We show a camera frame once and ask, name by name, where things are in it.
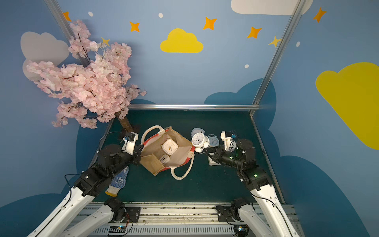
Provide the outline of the small white rectangular clock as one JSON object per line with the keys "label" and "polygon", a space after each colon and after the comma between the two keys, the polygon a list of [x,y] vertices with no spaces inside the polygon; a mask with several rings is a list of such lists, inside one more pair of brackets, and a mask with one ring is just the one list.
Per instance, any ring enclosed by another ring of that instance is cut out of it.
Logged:
{"label": "small white rectangular clock", "polygon": [[163,166],[166,166],[167,163],[170,162],[170,156],[167,155],[167,154],[165,154],[165,155],[163,155],[163,156],[159,159],[159,161],[161,162],[161,164],[162,164]]}

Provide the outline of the cream square analog clock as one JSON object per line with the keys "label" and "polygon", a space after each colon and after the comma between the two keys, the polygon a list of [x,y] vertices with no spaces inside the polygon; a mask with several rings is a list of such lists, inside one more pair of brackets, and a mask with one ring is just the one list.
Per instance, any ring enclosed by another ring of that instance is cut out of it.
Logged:
{"label": "cream square analog clock", "polygon": [[162,150],[169,156],[173,155],[179,148],[178,144],[173,139],[167,139],[162,144]]}

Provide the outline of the white rectangular digital clock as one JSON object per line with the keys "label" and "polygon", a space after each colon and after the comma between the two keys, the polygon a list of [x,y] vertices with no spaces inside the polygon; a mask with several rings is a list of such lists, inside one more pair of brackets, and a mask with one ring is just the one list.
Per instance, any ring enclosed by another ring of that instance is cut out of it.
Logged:
{"label": "white rectangular digital clock", "polygon": [[213,161],[213,160],[211,159],[211,157],[208,157],[208,164],[209,164],[210,166],[220,166],[220,165],[221,165],[220,163],[217,163],[217,162]]}

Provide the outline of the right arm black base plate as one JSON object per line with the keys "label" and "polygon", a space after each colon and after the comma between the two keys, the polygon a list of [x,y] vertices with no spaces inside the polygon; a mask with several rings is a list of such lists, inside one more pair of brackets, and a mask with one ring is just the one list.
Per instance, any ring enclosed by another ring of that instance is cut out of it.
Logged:
{"label": "right arm black base plate", "polygon": [[232,223],[235,222],[235,211],[231,206],[217,205],[215,207],[219,222]]}

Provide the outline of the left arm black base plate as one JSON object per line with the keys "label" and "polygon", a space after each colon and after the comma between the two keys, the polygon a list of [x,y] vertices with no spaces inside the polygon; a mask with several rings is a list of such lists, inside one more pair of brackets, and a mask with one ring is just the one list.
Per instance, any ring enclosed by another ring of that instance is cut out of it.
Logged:
{"label": "left arm black base plate", "polygon": [[141,207],[139,206],[127,206],[124,208],[124,217],[122,219],[123,223],[133,222],[138,223],[141,213]]}

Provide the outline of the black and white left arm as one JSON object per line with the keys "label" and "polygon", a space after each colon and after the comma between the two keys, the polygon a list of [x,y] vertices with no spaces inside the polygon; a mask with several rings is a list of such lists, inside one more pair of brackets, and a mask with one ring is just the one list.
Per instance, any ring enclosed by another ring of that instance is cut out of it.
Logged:
{"label": "black and white left arm", "polygon": [[66,197],[32,231],[30,237],[58,237],[74,218],[128,165],[138,165],[144,145],[127,143],[125,148],[111,144],[98,152],[97,162],[75,181]]}

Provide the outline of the blue twin bell alarm clock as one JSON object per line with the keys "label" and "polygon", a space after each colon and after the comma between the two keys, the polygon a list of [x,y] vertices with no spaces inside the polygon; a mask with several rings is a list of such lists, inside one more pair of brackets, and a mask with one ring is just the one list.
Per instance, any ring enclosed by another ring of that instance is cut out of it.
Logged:
{"label": "blue twin bell alarm clock", "polygon": [[208,139],[210,147],[218,147],[220,145],[220,141],[216,135],[209,135]]}

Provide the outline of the white twin bell alarm clock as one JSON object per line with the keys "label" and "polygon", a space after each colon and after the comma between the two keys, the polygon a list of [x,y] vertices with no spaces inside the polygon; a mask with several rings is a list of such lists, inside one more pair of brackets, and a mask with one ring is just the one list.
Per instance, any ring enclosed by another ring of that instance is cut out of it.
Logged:
{"label": "white twin bell alarm clock", "polygon": [[209,138],[203,133],[196,133],[191,139],[192,145],[195,147],[197,153],[202,153],[204,148],[210,147]]}

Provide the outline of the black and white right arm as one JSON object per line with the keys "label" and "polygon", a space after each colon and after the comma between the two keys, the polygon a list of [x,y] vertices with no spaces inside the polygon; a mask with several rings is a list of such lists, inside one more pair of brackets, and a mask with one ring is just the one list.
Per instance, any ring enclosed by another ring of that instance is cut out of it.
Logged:
{"label": "black and white right arm", "polygon": [[267,220],[267,224],[256,214],[252,205],[244,200],[235,200],[233,205],[239,220],[244,222],[257,237],[297,237],[298,232],[286,215],[267,173],[257,165],[256,149],[247,139],[237,142],[234,152],[223,145],[203,148],[211,160],[235,168],[241,182],[246,186]]}

